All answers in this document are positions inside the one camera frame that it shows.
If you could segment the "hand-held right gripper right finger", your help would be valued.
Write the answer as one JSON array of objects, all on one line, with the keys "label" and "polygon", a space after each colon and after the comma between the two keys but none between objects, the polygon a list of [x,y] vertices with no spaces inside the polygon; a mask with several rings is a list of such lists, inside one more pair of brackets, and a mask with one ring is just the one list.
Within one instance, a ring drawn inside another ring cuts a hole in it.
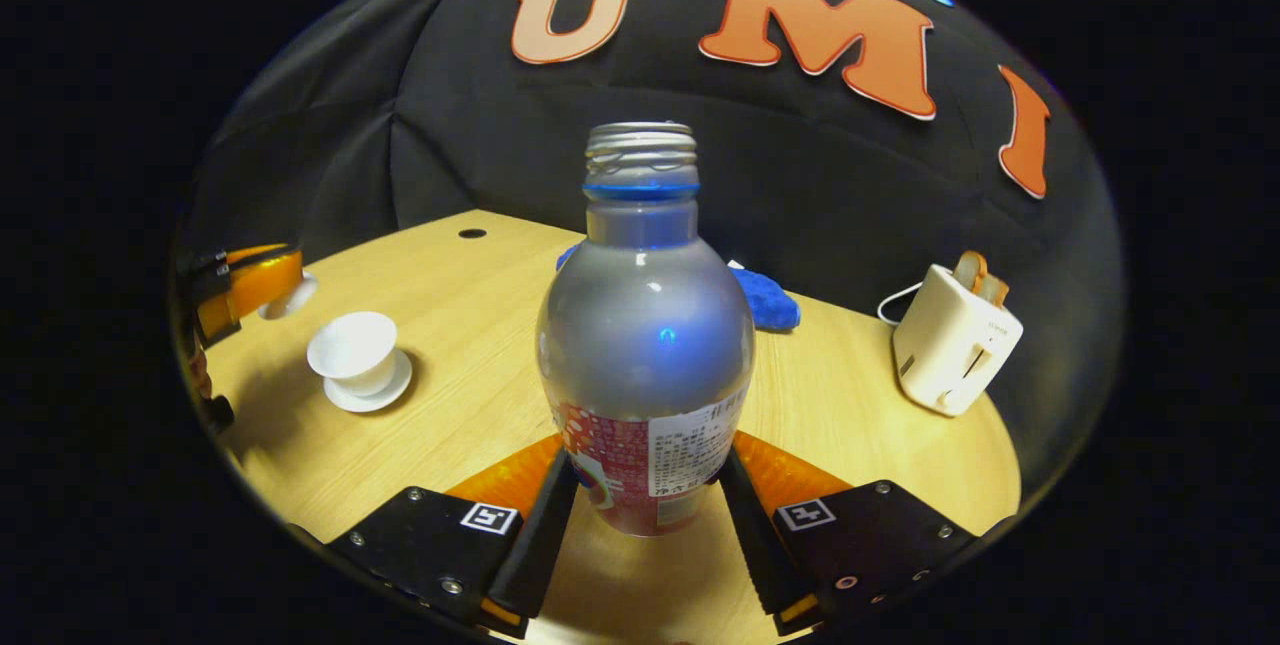
[{"label": "hand-held right gripper right finger", "polygon": [[737,433],[718,481],[781,635],[869,621],[957,566],[977,536],[902,485],[851,485]]}]

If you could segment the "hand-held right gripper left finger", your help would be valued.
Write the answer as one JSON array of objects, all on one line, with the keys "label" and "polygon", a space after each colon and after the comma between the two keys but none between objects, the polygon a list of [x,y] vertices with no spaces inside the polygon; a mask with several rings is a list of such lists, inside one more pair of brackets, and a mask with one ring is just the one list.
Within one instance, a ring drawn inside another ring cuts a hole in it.
[{"label": "hand-held right gripper left finger", "polygon": [[452,623],[522,639],[577,490],[561,436],[543,436],[444,493],[403,488],[325,550]]}]

